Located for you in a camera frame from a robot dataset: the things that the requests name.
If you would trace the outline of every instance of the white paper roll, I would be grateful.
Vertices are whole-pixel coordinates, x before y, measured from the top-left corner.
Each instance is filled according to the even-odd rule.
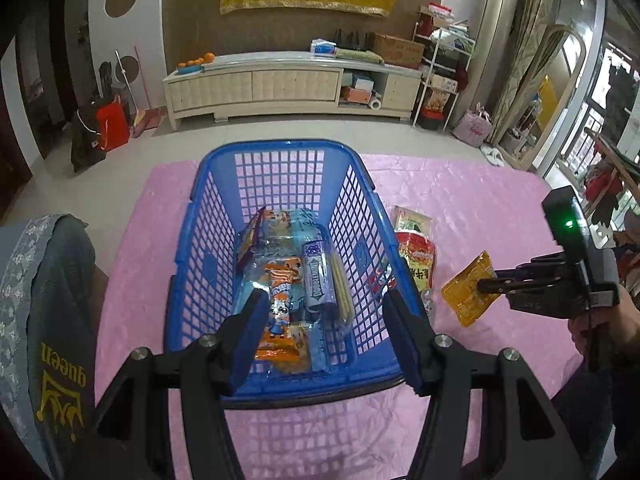
[[[380,110],[381,106],[382,103],[377,97],[372,96],[371,99],[369,99],[369,108],[371,108],[372,110]]]

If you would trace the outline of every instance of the pink bag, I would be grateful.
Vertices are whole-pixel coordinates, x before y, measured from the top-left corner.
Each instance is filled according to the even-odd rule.
[[[479,148],[482,141],[494,130],[494,126],[484,108],[477,107],[476,110],[476,112],[471,110],[465,112],[464,117],[460,119],[458,126],[453,130],[453,134],[462,142]]]

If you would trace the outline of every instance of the blue plastic basket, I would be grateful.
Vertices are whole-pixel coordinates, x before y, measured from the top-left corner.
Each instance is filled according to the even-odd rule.
[[[382,287],[373,287],[372,277],[388,262],[409,309],[420,314],[422,305],[360,157],[330,140],[236,142],[203,159],[175,257],[165,349],[185,348],[231,315],[239,283],[238,233],[262,206],[317,213],[344,264],[355,320],[347,335],[325,323],[329,372],[279,374],[270,363],[255,362],[229,401],[244,408],[313,404],[399,383],[401,371],[382,318]]]

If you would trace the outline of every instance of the cartoon character print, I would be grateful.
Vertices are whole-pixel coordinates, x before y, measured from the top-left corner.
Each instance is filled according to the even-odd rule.
[[[291,236],[291,216],[287,211],[266,209],[264,211],[267,238],[274,238],[272,242],[279,240],[280,245],[285,245],[286,238]]]
[[[277,274],[282,274],[283,272],[290,270],[291,281],[293,283],[302,282],[302,260],[297,256],[280,258],[279,261],[271,260],[264,266],[264,270],[266,270],[272,278]]]
[[[281,303],[274,303],[269,310],[267,327],[271,337],[284,337],[289,326],[289,309]]]

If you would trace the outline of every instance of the broom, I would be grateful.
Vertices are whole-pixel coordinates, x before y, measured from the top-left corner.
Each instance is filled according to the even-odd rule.
[[[142,88],[145,89],[146,104],[148,106],[148,109],[145,112],[145,118],[148,116],[149,120],[146,122],[144,130],[149,130],[150,128],[158,127],[158,124],[160,124],[160,119],[162,118],[162,108],[151,107],[149,92],[146,91],[145,73],[142,70],[142,62],[140,61],[140,54],[138,53],[138,48],[135,45],[133,46],[133,50],[135,51],[136,57],[138,58],[138,65],[140,67],[140,77],[142,78]]]
[[[140,129],[140,124],[145,119],[145,110],[140,110],[138,105],[136,104],[136,98],[133,97],[133,92],[131,91],[131,86],[129,85],[129,78],[127,77],[127,71],[124,70],[124,66],[122,65],[122,60],[120,59],[120,54],[116,50],[116,57],[118,58],[118,63],[120,64],[120,71],[122,72],[122,76],[124,78],[125,83],[127,84],[127,88],[129,89],[129,94],[131,95],[131,100],[133,101],[133,105],[136,107],[136,117],[133,119],[133,131],[132,136],[138,137],[143,131],[144,128]]]

